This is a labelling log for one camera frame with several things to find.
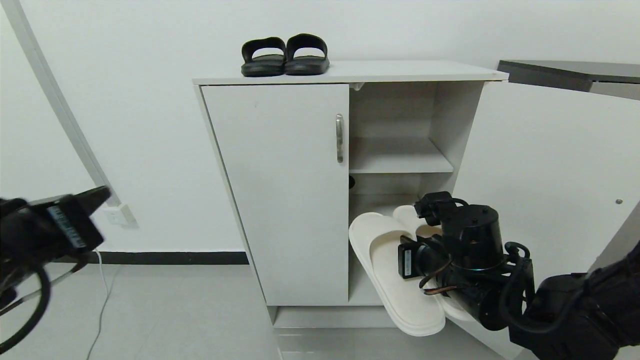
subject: black slipper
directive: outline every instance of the black slipper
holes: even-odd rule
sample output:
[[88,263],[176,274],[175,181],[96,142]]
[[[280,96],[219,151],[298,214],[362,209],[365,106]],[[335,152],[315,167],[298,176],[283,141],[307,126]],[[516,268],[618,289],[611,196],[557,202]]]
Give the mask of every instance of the black slipper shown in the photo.
[[[319,49],[324,56],[293,55],[298,49],[312,47]],[[311,34],[298,34],[287,41],[287,63],[284,72],[287,75],[320,75],[329,69],[329,59],[326,57],[326,43],[321,38]]]
[[285,56],[281,54],[270,54],[253,57],[259,49],[280,49],[286,53],[287,48],[281,38],[270,37],[247,41],[242,45],[242,75],[253,78],[257,76],[277,76],[284,74]]

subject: cabinet door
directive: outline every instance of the cabinet door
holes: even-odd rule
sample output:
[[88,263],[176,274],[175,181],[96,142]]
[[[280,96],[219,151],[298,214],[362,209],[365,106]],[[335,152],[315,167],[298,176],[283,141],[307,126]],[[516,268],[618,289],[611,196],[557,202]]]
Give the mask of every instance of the cabinet door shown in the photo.
[[[536,286],[586,272],[640,200],[639,117],[640,101],[487,83],[454,194],[498,211],[502,241],[531,250]],[[506,331],[476,330],[513,353]]]
[[346,304],[348,85],[203,94],[267,305]]

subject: white cable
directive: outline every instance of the white cable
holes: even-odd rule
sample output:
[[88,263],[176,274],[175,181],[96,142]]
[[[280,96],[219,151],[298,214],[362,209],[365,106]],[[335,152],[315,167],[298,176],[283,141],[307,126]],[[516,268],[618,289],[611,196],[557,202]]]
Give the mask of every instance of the white cable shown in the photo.
[[100,276],[102,277],[102,283],[104,284],[104,291],[106,292],[106,296],[104,297],[104,303],[102,304],[102,309],[100,310],[100,316],[98,318],[98,333],[95,335],[95,339],[93,339],[93,343],[91,344],[91,348],[89,348],[89,353],[86,355],[86,360],[89,360],[91,357],[91,352],[93,351],[93,347],[96,342],[98,342],[98,338],[100,337],[100,333],[102,332],[102,315],[104,314],[104,308],[107,306],[107,301],[109,300],[109,296],[111,295],[111,289],[107,286],[107,280],[104,278],[104,272],[102,272],[102,254],[98,250],[94,250],[98,255],[98,264],[100,265]]

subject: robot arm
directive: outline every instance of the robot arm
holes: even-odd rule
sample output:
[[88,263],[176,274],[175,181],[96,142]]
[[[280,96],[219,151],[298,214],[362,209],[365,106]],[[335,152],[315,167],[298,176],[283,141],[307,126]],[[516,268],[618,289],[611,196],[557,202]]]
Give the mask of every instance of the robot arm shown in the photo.
[[[22,341],[38,324],[49,303],[51,286],[82,269],[87,254],[104,240],[89,216],[111,192],[101,186],[77,195],[63,195],[27,203],[23,199],[0,199],[0,316],[39,295],[38,305],[27,322],[0,344],[0,354]],[[50,281],[44,265],[62,256],[77,264]],[[16,287],[30,275],[40,290],[19,300]]]
[[542,360],[608,360],[640,344],[640,243],[615,264],[550,277],[534,292],[529,250],[507,242],[503,253],[494,209],[448,192],[426,194],[415,209],[429,225],[442,225],[441,236],[405,239],[398,248],[401,276],[403,256],[412,256],[412,276],[424,276],[420,287],[436,279],[426,295],[452,297],[490,331],[508,327],[513,343]]

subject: shoe cabinet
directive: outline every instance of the shoe cabinet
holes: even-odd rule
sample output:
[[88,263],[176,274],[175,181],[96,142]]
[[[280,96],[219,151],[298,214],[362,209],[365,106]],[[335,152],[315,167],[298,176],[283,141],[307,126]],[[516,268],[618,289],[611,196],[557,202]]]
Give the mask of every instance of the shoe cabinet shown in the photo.
[[[335,61],[320,76],[193,80],[216,154],[202,161],[220,166],[275,327],[393,326],[348,226],[425,192],[495,208],[503,241],[531,250],[536,284],[587,271],[621,241],[640,200],[640,101],[508,76]],[[520,352],[506,330],[458,325],[506,358]]]

